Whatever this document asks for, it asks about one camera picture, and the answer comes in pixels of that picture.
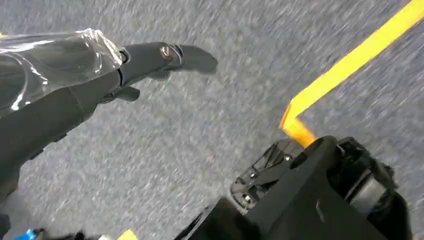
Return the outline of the dark left robot hand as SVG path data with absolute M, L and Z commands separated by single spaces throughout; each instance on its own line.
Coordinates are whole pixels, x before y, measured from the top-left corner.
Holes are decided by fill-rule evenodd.
M 117 46 L 102 31 L 0 38 L 0 198 L 17 187 L 22 165 L 88 120 L 98 105 L 136 101 L 134 84 L 172 72 L 214 74 L 218 61 L 194 45 Z

